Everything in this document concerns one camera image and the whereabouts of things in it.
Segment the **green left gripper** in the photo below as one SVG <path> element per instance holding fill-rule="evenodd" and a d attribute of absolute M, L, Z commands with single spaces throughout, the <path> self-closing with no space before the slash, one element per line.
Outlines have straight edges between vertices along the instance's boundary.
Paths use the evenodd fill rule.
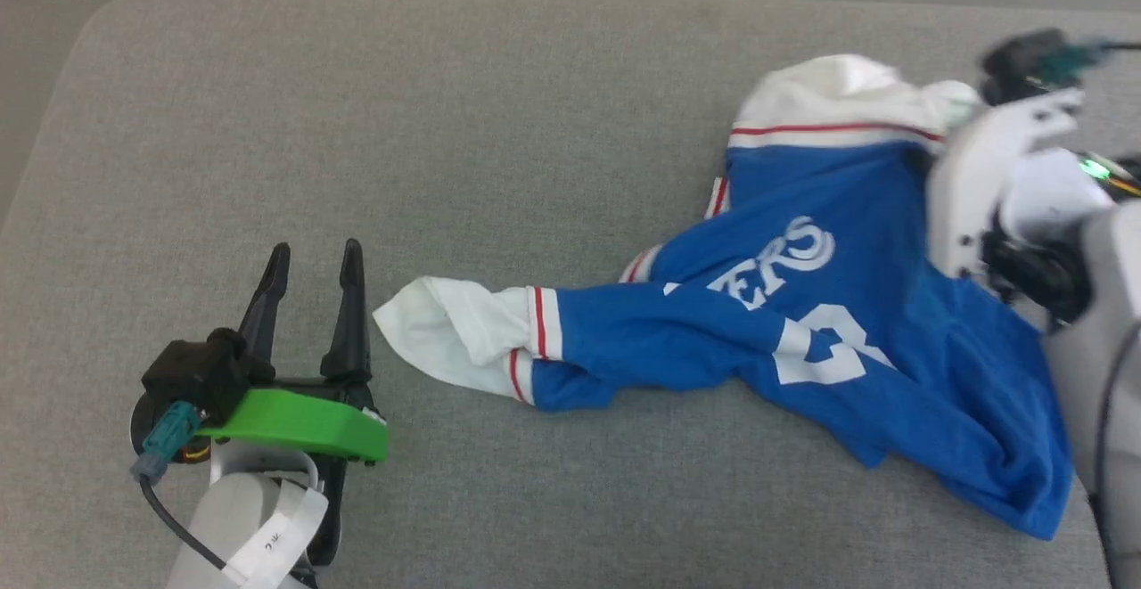
<path fill-rule="evenodd" d="M 245 355 L 265 364 L 272 362 L 290 263 L 286 242 L 273 247 L 238 326 Z M 294 380 L 261 389 L 200 387 L 197 409 L 205 413 L 200 435 L 334 455 L 347 462 L 385 462 L 389 430 L 367 384 L 372 373 L 365 260 L 361 243 L 353 237 L 345 243 L 340 288 L 332 342 L 319 366 L 324 381 Z"/>

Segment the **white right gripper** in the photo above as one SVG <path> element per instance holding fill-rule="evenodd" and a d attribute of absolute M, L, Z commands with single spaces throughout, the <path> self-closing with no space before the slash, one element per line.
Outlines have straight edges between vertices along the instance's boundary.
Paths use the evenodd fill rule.
<path fill-rule="evenodd" d="M 1067 148 L 1043 147 L 1076 130 L 1077 88 L 988 107 L 950 135 L 926 178 L 926 248 L 948 277 L 982 269 L 984 236 L 1043 248 L 1112 209 L 1097 179 Z"/>

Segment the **blue white sports jersey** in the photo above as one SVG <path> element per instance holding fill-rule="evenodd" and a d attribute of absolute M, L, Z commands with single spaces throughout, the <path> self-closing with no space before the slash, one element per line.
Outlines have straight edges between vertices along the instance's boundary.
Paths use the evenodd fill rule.
<path fill-rule="evenodd" d="M 860 54 L 767 74 L 705 218 L 578 290 L 423 276 L 373 317 L 410 365 L 542 412 L 744 381 L 873 468 L 903 455 L 1051 540 L 1071 446 L 1038 330 L 928 261 L 922 164 L 982 100 Z"/>

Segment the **grey fabric sofa cushion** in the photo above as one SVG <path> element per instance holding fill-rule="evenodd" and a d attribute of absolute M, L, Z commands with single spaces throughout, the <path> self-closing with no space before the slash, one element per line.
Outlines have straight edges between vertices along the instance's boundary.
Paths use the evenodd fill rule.
<path fill-rule="evenodd" d="M 709 203 L 768 70 L 861 53 L 974 82 L 1003 38 L 1136 13 L 825 0 L 115 0 L 82 29 L 0 231 L 0 589 L 162 589 L 129 476 L 140 376 L 292 250 L 273 354 L 314 376 L 346 239 L 423 274 L 607 283 Z M 372 339 L 389 460 L 321 589 L 1104 589 L 1081 491 L 1039 542 L 912 463 L 856 463 L 737 381 L 547 415 Z"/>

